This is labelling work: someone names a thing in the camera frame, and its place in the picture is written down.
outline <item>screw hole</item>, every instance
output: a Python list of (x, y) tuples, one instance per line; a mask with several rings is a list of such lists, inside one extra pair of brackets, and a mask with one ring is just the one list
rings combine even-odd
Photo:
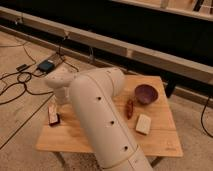
[(128, 150), (128, 146), (125, 146), (125, 147), (124, 147), (124, 151), (127, 151), (127, 150)]
[(101, 100), (101, 97), (97, 97), (96, 99), (97, 99), (98, 101), (100, 101), (100, 100)]
[(115, 123), (114, 121), (111, 121), (111, 122), (110, 122), (111, 125), (114, 125), (114, 123)]

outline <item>small red object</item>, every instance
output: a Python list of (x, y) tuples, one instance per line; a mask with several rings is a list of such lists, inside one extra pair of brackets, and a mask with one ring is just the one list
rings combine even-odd
[(126, 103), (126, 116), (131, 119), (133, 115), (133, 100), (129, 99)]

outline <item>black wall panel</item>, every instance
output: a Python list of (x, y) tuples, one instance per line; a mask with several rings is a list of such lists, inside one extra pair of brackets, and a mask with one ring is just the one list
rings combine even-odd
[(213, 22), (107, 0), (0, 5), (213, 66)]

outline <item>table leg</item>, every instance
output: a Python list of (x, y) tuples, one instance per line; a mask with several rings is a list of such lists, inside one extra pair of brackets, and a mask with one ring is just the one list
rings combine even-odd
[(58, 161), (61, 163), (62, 167), (64, 167), (66, 162), (65, 162), (63, 156), (61, 155), (61, 153), (60, 152), (53, 152), (53, 154), (56, 156)]
[(151, 166), (155, 167), (158, 163), (161, 162), (161, 160), (163, 160), (163, 157), (156, 157), (152, 162), (151, 162)]

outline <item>black device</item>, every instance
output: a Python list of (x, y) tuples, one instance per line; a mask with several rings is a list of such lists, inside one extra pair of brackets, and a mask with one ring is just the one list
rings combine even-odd
[(59, 64), (64, 61), (64, 58), (60, 56), (58, 53), (54, 53), (46, 60), (42, 61), (37, 69), (41, 72), (49, 73), (54, 70)]

